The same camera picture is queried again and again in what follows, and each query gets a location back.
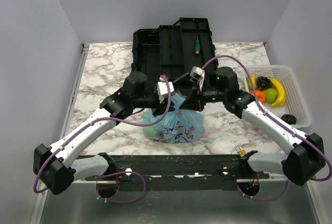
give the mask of wall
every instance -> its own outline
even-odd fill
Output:
[[[28,223],[34,148],[59,138],[81,44],[58,0],[0,0],[0,218]]]
[[[332,160],[332,4],[331,0],[292,0],[267,44],[271,63],[290,66],[312,116],[310,132],[324,139]],[[318,174],[325,177],[328,168]],[[327,209],[332,209],[332,180],[317,183]]]
[[[85,43],[132,41],[138,29],[206,17],[214,41],[267,41],[291,0],[60,0]]]

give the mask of grapes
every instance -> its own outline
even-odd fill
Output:
[[[257,85],[257,89],[260,91],[264,91],[266,89],[272,88],[270,79],[265,76],[259,76],[257,78],[256,85]]]

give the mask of perforated basket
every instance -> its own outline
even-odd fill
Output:
[[[284,114],[292,114],[296,117],[297,122],[292,126],[303,128],[311,125],[311,117],[305,104],[300,86],[295,78],[293,71],[287,66],[279,65],[255,65],[246,67],[250,75],[256,77],[263,75],[268,78],[277,79],[284,87],[286,92],[286,103],[281,107],[272,108],[271,104],[264,103],[264,106],[277,115],[279,118]],[[247,92],[250,92],[247,84],[247,75],[243,70],[244,86]]]

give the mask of plastic bag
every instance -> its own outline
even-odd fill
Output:
[[[147,138],[155,139],[163,143],[185,143],[198,140],[205,133],[204,117],[202,114],[179,109],[185,101],[180,95],[172,96],[175,111],[166,114],[159,123],[143,127],[143,133]],[[147,111],[143,116],[144,123],[151,123],[159,119],[154,117],[152,111]]]

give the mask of teal screwdriver handle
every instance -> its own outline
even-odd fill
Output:
[[[200,51],[201,51],[201,46],[199,45],[199,40],[197,40],[195,44],[195,53],[199,54]]]

